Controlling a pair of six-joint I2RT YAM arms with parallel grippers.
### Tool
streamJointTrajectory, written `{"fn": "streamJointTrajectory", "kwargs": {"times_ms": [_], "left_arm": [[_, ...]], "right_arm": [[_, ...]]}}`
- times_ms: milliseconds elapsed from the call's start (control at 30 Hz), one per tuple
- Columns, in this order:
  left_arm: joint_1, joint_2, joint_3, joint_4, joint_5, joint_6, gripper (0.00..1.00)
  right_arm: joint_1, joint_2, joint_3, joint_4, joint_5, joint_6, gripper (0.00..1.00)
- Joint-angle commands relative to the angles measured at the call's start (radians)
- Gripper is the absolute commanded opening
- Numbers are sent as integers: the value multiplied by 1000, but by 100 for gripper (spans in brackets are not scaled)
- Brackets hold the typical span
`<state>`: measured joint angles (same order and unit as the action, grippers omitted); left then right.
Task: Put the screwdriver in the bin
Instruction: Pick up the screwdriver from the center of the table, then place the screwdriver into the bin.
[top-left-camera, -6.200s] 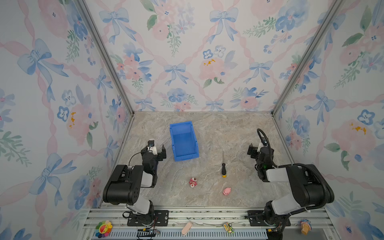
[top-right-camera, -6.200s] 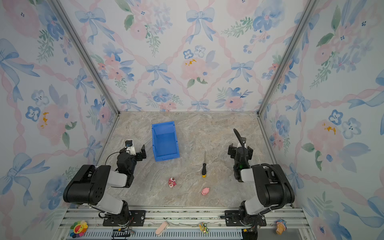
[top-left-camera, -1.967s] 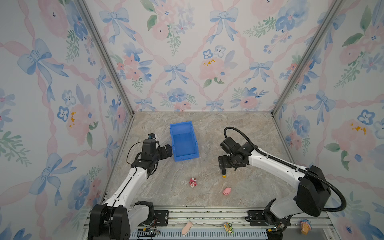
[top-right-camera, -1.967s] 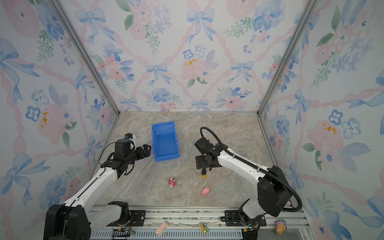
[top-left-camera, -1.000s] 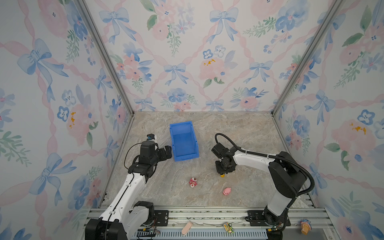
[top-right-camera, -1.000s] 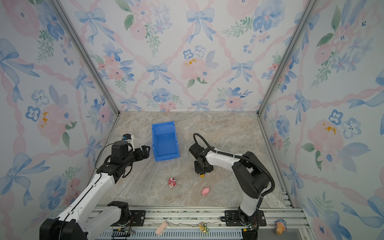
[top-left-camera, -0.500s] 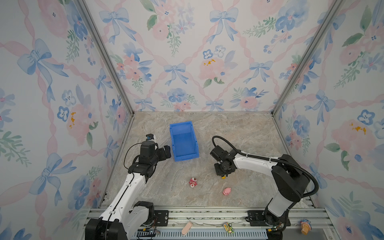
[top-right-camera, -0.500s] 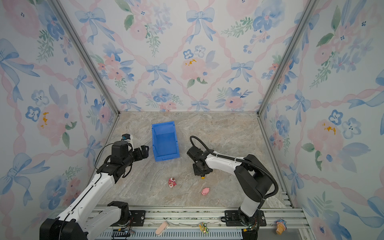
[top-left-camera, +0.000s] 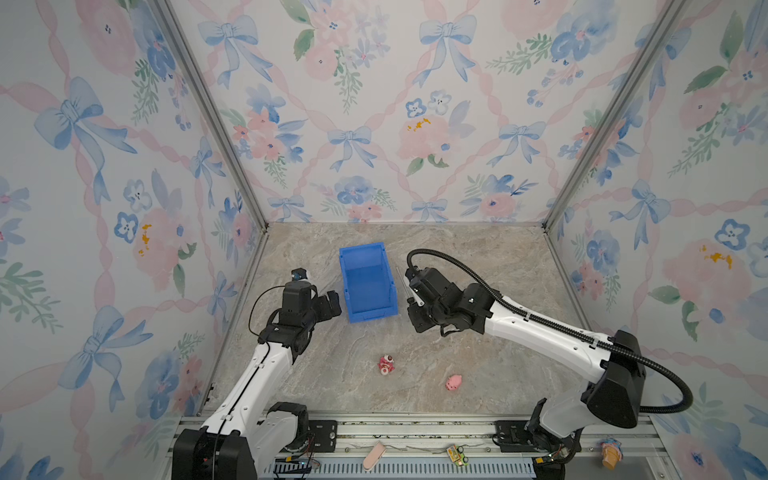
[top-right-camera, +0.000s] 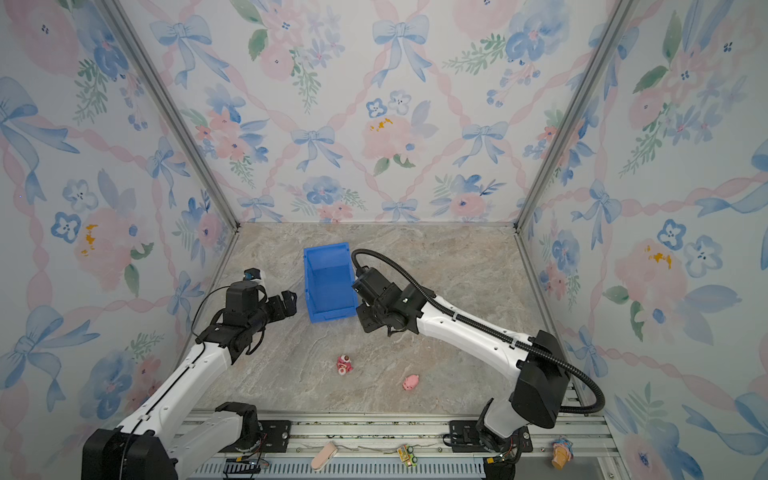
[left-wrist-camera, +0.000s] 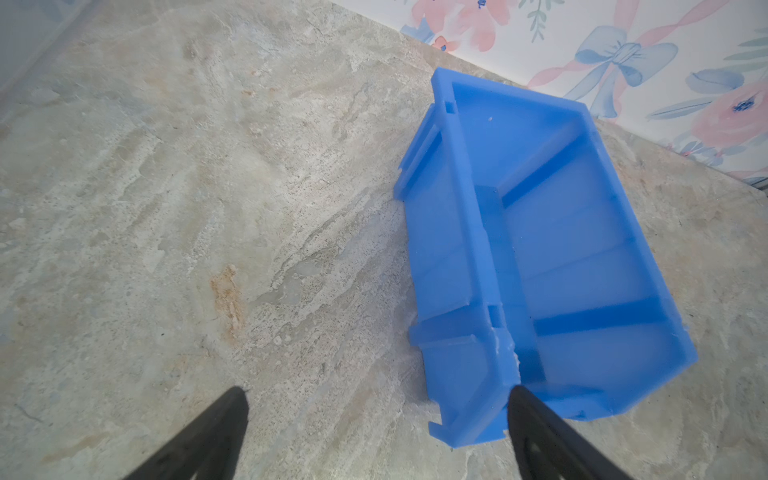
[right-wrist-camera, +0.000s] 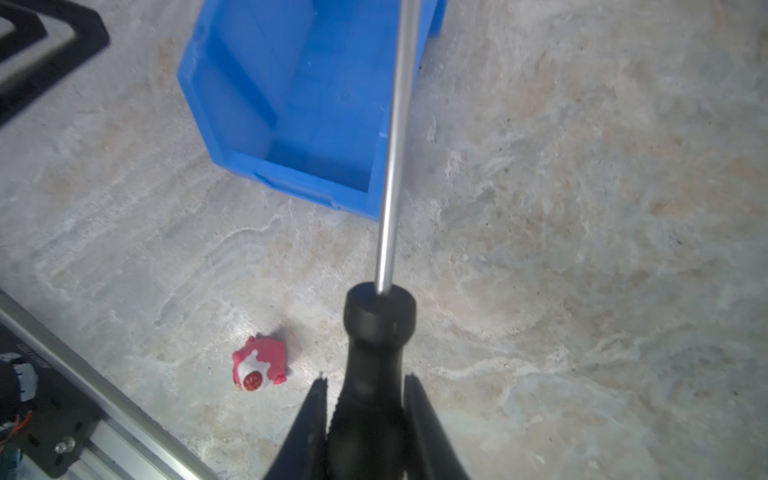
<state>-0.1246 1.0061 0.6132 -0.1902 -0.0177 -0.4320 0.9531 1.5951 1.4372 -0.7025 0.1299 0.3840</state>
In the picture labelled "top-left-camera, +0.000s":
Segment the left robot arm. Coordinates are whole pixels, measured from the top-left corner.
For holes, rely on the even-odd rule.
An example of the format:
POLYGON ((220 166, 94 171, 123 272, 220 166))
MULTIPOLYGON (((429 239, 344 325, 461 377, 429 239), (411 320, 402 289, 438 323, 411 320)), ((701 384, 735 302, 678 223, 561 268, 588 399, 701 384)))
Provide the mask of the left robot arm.
POLYGON ((310 445, 307 407, 270 399, 307 349, 317 324, 341 315, 339 294, 320 293, 306 279, 277 288, 279 308, 256 333, 257 346, 240 378, 198 429, 185 429, 171 456, 173 479, 269 479, 279 454, 310 445))

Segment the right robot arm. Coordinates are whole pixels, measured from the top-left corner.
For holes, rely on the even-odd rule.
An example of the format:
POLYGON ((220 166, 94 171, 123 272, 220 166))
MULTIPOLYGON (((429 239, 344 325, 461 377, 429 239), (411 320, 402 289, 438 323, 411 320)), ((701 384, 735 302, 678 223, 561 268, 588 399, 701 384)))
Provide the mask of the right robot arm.
POLYGON ((526 313, 510 298, 478 283, 461 289, 435 268, 410 267, 404 275, 411 295, 408 316, 423 333, 433 327, 442 336, 463 331, 491 335, 535 350, 577 373, 580 384, 535 405, 526 421, 500 427, 495 443, 505 452, 542 452, 568 456, 580 448, 579 432, 606 424, 633 429, 640 416, 645 368, 639 362, 599 347, 609 338, 526 313))

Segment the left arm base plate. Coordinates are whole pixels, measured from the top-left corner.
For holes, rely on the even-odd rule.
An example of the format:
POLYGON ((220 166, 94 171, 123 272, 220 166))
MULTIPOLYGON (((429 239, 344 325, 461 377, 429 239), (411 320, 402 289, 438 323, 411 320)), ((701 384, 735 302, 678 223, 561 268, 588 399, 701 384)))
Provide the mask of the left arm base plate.
POLYGON ((294 455, 312 453, 333 453, 338 437, 338 422, 335 420, 309 420, 306 426, 300 426, 297 437, 282 453, 294 455))

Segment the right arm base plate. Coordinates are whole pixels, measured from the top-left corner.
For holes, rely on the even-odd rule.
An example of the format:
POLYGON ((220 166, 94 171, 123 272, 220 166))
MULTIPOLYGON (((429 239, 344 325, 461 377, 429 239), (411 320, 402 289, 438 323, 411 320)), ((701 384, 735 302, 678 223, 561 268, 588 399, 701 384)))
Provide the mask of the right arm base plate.
POLYGON ((574 447, 580 448, 574 434, 558 438, 543 428, 531 433, 527 425, 523 420, 497 420, 494 422, 492 442, 504 453, 567 455, 574 447))

